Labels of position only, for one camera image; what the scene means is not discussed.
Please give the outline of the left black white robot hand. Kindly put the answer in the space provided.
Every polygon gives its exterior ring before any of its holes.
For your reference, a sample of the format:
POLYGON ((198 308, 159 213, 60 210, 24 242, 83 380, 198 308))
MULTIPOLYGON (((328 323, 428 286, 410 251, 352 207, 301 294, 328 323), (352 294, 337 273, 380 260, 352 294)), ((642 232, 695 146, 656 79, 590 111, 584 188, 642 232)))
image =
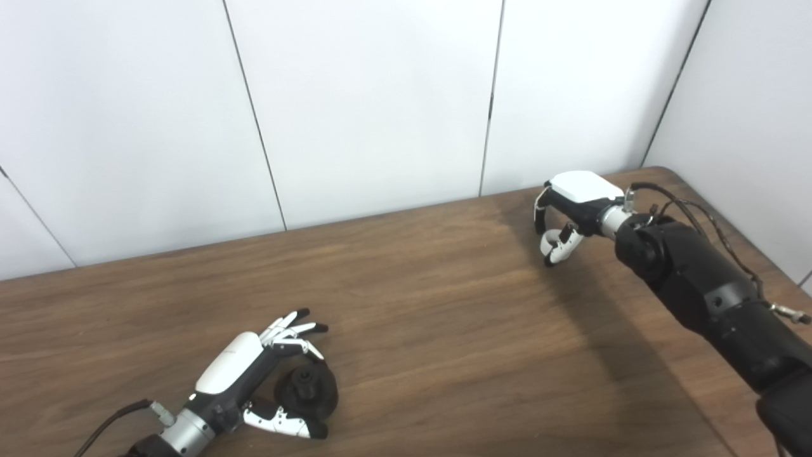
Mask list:
POLYGON ((270 433, 323 440, 327 418, 336 410, 336 377, 315 345, 312 333, 326 333, 320 323, 305 323, 310 311, 294 310, 275 319, 261 333, 236 336, 195 382, 177 426, 203 446, 215 437, 249 425, 270 433), (307 361, 277 381, 272 400, 256 391, 276 367, 291 357, 307 361))

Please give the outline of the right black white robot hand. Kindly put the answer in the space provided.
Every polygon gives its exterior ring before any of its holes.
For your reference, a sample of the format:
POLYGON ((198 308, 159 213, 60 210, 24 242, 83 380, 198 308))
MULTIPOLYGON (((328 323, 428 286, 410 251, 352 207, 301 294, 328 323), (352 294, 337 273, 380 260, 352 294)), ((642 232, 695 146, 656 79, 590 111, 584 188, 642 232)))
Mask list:
POLYGON ((586 237, 615 242, 621 224, 632 216, 626 202, 623 190, 592 171, 568 171, 548 180, 534 203, 534 227, 545 266, 567 260, 586 237), (563 228, 546 226, 546 211, 551 208, 568 217, 563 228))

